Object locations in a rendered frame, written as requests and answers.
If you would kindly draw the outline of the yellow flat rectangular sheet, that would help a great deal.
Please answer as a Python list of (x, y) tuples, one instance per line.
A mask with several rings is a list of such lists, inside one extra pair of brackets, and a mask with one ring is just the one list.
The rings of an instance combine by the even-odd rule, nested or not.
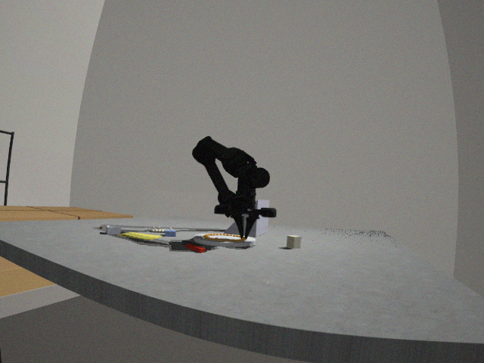
[(133, 238), (138, 238), (142, 240), (155, 240), (159, 237), (162, 237), (161, 235), (142, 234), (142, 233), (134, 233), (134, 232), (118, 234), (117, 236), (133, 237)]

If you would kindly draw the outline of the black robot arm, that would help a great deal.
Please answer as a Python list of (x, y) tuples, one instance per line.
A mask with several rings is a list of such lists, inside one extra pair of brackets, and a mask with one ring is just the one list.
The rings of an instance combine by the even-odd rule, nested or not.
[(202, 163), (208, 172), (219, 193), (219, 205), (231, 206), (232, 212), (245, 213), (256, 205), (256, 199), (251, 191), (247, 191), (247, 194), (230, 191), (216, 165), (216, 159), (222, 162), (227, 173), (235, 178), (238, 177), (237, 188), (264, 188), (270, 181), (268, 171), (258, 168), (253, 157), (239, 148), (219, 144), (210, 136), (206, 136), (197, 143), (192, 150), (192, 156), (197, 162)]

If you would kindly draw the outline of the cream cube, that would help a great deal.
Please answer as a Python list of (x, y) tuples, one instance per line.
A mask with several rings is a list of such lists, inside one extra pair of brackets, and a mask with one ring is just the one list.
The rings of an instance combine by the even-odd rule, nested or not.
[(298, 249), (300, 248), (301, 237), (296, 235), (288, 235), (287, 236), (287, 247), (291, 249)]

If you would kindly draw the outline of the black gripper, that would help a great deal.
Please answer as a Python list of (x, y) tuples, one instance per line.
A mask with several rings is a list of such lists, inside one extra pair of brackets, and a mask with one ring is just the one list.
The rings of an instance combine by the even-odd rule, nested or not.
[[(237, 190), (240, 191), (240, 194), (247, 194), (247, 191), (251, 191), (251, 194), (256, 199), (256, 189), (238, 188)], [(231, 213), (230, 218), (233, 218), (233, 220), (235, 220), (241, 239), (244, 236), (244, 216), (241, 216), (241, 215), (248, 214), (249, 217), (247, 217), (247, 225), (246, 225), (246, 231), (245, 231), (245, 239), (247, 239), (250, 233), (250, 230), (253, 227), (254, 222), (257, 219), (260, 219), (259, 216), (262, 216), (263, 218), (275, 217), (277, 212), (275, 208), (261, 208), (261, 209), (255, 209), (255, 208), (256, 206), (254, 206), (253, 208), (249, 208), (252, 211), (246, 211), (245, 213), (242, 213), (242, 212), (236, 212), (236, 211), (232, 212), (231, 206), (216, 205), (214, 209), (214, 214), (224, 215), (224, 214)]]

